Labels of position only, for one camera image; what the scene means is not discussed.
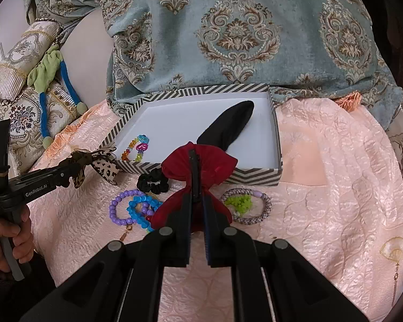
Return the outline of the left hand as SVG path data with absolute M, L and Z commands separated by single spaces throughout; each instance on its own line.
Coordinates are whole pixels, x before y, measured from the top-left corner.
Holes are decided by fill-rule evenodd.
M 33 258 L 34 243 L 31 231 L 30 210 L 27 205 L 21 208 L 21 223 L 12 224 L 0 219 L 0 239 L 11 239 L 13 241 L 13 257 L 24 264 Z M 0 270 L 4 273 L 10 272 L 10 267 L 4 256 L 0 243 Z

